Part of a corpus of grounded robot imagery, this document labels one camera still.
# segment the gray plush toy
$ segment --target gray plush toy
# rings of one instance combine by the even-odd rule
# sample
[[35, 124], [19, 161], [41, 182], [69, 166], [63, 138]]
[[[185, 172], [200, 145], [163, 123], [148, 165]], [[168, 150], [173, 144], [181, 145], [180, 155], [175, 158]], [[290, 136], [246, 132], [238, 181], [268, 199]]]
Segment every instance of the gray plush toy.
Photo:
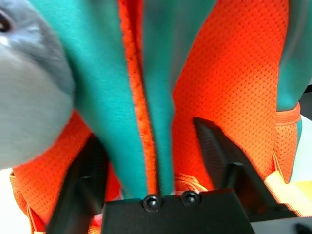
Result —
[[57, 36], [26, 0], [0, 0], [0, 169], [50, 148], [73, 110]]

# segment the white surface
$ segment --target white surface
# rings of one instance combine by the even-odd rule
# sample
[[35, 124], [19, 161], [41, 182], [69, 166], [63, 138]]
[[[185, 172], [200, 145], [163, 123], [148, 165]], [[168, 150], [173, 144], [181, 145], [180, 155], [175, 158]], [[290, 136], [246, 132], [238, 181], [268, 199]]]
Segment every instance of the white surface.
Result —
[[301, 223], [312, 228], [312, 217], [306, 218], [285, 218], [252, 223], [256, 234], [297, 234], [295, 224]]
[[0, 234], [30, 234], [28, 218], [13, 197], [9, 180], [11, 171], [0, 171]]
[[302, 117], [302, 133], [293, 165], [291, 182], [312, 181], [312, 121]]

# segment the yellow fabric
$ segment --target yellow fabric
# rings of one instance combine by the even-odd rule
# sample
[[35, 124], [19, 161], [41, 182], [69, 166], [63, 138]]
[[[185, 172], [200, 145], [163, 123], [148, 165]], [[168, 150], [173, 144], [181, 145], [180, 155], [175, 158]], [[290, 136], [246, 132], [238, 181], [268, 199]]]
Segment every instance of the yellow fabric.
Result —
[[191, 175], [186, 175], [183, 173], [175, 173], [175, 190], [176, 191], [187, 191], [193, 190], [196, 192], [208, 191], [204, 186], [202, 186], [198, 180]]
[[312, 216], [312, 182], [286, 184], [279, 171], [271, 173], [264, 181], [280, 203], [285, 203], [300, 217]]

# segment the orange mesh vest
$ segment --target orange mesh vest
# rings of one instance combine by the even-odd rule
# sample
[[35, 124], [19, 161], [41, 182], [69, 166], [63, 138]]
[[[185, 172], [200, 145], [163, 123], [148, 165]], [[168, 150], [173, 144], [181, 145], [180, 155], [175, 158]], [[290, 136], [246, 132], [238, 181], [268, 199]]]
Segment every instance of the orange mesh vest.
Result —
[[[300, 119], [299, 107], [287, 113], [276, 112], [278, 66], [288, 10], [287, 0], [221, 0], [202, 25], [173, 91], [172, 148], [177, 190], [212, 189], [192, 124], [193, 117], [201, 117], [214, 121], [243, 149], [261, 178], [268, 178], [266, 184], [280, 201], [293, 202], [294, 198], [274, 192], [276, 185], [284, 188], [284, 180], [289, 181], [296, 122]], [[66, 169], [89, 133], [74, 114], [54, 147], [13, 169], [14, 196], [29, 216], [33, 231], [42, 232], [49, 222]], [[107, 199], [112, 200], [119, 193], [112, 170], [108, 188]], [[92, 227], [90, 233], [99, 230]]]

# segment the black screw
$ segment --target black screw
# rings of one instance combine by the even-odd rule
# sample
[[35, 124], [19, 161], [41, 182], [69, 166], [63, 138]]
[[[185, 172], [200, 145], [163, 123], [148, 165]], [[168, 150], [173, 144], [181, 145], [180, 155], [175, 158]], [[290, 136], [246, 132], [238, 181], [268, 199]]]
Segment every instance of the black screw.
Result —
[[200, 203], [200, 195], [194, 191], [186, 191], [181, 195], [181, 200], [185, 206], [195, 206]]
[[148, 195], [142, 201], [143, 208], [148, 212], [158, 212], [162, 203], [162, 198], [157, 195]]
[[295, 224], [295, 229], [298, 234], [312, 234], [312, 230], [302, 223]]

